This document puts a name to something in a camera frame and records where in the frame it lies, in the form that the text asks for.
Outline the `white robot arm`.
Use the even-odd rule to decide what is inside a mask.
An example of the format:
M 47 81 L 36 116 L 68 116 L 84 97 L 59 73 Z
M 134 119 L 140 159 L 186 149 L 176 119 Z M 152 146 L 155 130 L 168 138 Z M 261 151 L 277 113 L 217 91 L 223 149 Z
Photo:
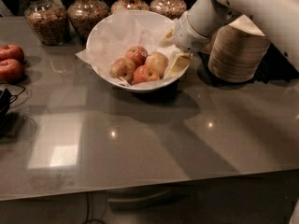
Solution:
M 298 63 L 297 0 L 197 0 L 178 21 L 175 44 L 198 51 L 214 31 L 240 14 L 253 20 L 288 62 Z M 274 198 L 286 186 L 283 177 L 298 175 L 298 90 L 219 91 L 212 104 L 217 120 L 214 148 L 249 176 L 250 185 L 263 173 L 272 181 L 260 194 L 234 188 L 208 199 L 197 212 L 196 224 L 298 224 L 296 210 L 287 219 L 278 216 L 281 207 Z M 262 220 L 265 211 L 277 217 Z

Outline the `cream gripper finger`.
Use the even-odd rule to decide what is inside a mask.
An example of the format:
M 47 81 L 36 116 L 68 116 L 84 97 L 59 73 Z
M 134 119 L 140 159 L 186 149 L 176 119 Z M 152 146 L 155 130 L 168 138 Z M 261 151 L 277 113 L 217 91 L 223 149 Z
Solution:
M 169 29 L 160 39 L 160 46 L 161 47 L 170 47 L 174 44 L 174 37 L 173 37 L 173 29 Z
M 174 51 L 164 72 L 164 78 L 178 76 L 190 65 L 191 61 L 192 55 L 189 52 Z

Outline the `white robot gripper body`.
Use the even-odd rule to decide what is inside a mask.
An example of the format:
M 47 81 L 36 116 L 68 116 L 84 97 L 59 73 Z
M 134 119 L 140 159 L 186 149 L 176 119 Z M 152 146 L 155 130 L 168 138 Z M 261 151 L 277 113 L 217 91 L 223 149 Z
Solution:
M 176 21 L 173 40 L 178 49 L 190 53 L 200 52 L 210 42 L 209 37 L 197 34 L 192 28 L 188 20 L 188 12 L 184 12 Z

